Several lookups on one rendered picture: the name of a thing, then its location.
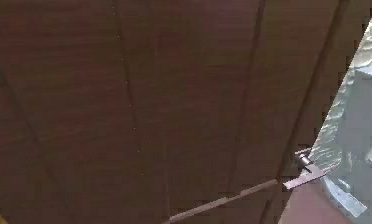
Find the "grey box-shaped cabinet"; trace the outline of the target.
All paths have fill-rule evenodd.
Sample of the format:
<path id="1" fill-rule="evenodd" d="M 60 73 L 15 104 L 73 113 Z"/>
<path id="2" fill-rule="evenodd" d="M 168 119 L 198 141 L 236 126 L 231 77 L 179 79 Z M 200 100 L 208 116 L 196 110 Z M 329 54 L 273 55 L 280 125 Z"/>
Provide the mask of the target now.
<path id="1" fill-rule="evenodd" d="M 371 72 L 356 72 L 338 137 L 340 146 L 347 155 L 347 183 L 358 198 L 372 200 Z"/>

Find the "brown wooden room door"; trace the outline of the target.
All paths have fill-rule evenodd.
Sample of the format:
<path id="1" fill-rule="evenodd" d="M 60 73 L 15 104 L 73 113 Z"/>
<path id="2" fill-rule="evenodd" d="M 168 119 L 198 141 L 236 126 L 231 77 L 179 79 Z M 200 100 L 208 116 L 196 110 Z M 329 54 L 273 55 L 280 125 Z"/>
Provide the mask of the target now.
<path id="1" fill-rule="evenodd" d="M 0 224 L 278 224 L 372 0 L 0 0 Z"/>

